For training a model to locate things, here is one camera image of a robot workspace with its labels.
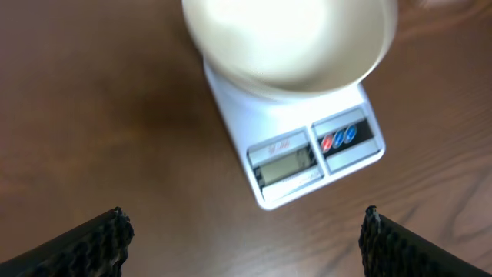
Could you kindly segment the white kitchen scale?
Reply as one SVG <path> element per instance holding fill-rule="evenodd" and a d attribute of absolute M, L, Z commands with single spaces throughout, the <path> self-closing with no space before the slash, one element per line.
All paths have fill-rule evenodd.
<path fill-rule="evenodd" d="M 297 102 L 204 73 L 258 205 L 273 210 L 374 164 L 386 144 L 362 85 Z"/>

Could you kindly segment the white bowl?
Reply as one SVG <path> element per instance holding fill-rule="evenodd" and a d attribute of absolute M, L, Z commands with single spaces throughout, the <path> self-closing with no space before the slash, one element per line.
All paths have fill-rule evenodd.
<path fill-rule="evenodd" d="M 183 0 L 206 63 L 263 98 L 313 98 L 366 78 L 397 30 L 396 0 Z"/>

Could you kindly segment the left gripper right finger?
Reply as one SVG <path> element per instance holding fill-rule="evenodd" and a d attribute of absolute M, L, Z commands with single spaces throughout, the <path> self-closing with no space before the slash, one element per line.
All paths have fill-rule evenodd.
<path fill-rule="evenodd" d="M 366 208 L 358 239 L 366 277 L 491 277 L 402 225 Z"/>

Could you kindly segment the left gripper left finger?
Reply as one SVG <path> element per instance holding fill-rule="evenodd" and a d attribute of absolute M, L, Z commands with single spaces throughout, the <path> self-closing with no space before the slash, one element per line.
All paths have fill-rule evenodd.
<path fill-rule="evenodd" d="M 116 207 L 1 264 L 4 277 L 121 277 L 134 238 L 130 218 Z"/>

